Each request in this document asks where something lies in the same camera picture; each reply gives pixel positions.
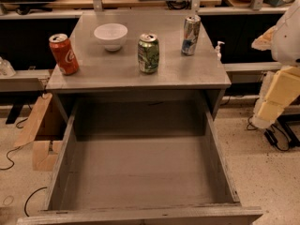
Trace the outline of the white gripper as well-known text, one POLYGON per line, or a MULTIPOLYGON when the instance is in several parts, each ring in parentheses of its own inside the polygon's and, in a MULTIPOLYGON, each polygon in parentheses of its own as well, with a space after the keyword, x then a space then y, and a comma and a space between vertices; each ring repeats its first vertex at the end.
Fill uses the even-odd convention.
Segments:
MULTIPOLYGON (((259 51, 272 50, 274 25, 255 38, 251 47, 259 51)), ((289 106, 300 96, 300 68, 287 66, 275 72, 268 71, 262 80, 259 99, 256 101, 252 124, 256 128, 269 128, 289 106)))

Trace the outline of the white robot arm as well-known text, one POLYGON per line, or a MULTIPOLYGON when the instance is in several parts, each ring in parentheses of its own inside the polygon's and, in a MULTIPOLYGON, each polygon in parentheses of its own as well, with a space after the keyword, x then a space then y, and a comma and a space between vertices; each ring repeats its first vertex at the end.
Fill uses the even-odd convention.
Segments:
POLYGON ((300 0, 295 0, 277 24, 256 38, 251 47, 270 50, 281 64, 276 73, 268 72, 255 104, 252 123, 269 128, 294 100, 300 96, 300 0))

